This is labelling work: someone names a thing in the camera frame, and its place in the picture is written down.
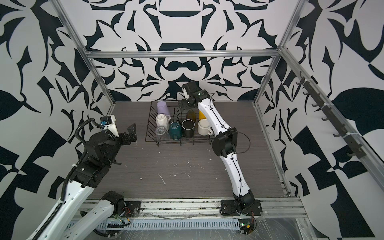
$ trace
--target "black wire rack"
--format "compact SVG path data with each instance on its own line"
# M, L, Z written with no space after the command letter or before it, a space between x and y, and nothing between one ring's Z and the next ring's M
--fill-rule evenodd
M199 110L197 108L193 108L192 110L196 114L196 121L195 121L195 134L192 138L186 138L184 136L181 137L181 139L172 139L170 138L169 140L157 140L156 137L156 116L157 114L157 104L158 101L152 101L151 106L149 108L149 117L148 117L148 125L147 125L147 133L145 136L145 141L146 142L156 142L157 146L160 144L180 144L182 143L192 143L193 145L195 143L200 143L200 142L207 142L209 144L212 143L214 140L214 136L202 136L197 132L198 128L198 122L199 122ZM180 124L187 118L187 113L181 113L179 109L179 105L176 100L170 100L166 101L169 112L170 112L170 122L176 121L179 122Z

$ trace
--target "clear glass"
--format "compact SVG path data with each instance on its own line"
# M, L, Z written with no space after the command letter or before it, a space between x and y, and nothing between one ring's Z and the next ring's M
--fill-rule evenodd
M169 133L165 126L158 126L155 132L156 132L156 138L159 142L166 142L170 139Z

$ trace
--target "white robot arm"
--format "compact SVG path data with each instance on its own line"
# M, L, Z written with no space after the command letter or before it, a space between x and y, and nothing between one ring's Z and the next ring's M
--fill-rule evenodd
M202 90L195 82L183 85L185 99L178 101L182 111L198 108L210 123L215 139L212 142L214 153L223 161L232 183L236 210L240 214L252 214L255 198L241 172L237 162L236 144L237 130L231 128L214 106L206 90Z
M111 165L121 165L115 160L120 147L137 140L136 124L127 128L128 133L119 134L113 115L101 117L100 120L101 125L90 118L76 129L75 136L84 145L84 152L64 180L60 200L27 240L82 240L109 216L114 215L119 218L123 213L124 197L109 191L89 214L65 230L84 200L108 173ZM89 141L85 141L79 135L79 131L91 122L102 131L92 135ZM129 224L119 219L122 222L119 227Z

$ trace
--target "cream mug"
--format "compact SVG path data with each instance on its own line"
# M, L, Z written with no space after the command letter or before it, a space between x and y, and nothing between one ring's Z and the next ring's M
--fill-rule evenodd
M199 121L199 126L197 128L197 132L202 136L206 136L206 135L211 136L214 133L214 131L211 128L211 125L209 124L208 120L206 120L206 119L201 119Z
M167 130L169 130L169 120L170 120L169 115L165 115L164 113L161 113L156 117L156 124L158 127L164 126Z

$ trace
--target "table surface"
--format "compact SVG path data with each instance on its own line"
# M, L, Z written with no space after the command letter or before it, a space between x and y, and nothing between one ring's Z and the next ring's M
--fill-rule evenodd
M110 190L125 198L233 197L224 163L209 143L164 144L145 142L150 102L117 102L113 114L119 132L132 123L137 142L122 146L107 175L90 195L99 199ZM255 197L282 197L283 189L272 162L255 109L249 101L215 102L224 120L251 140L250 149L238 155L240 168ZM237 151L248 139L238 135Z

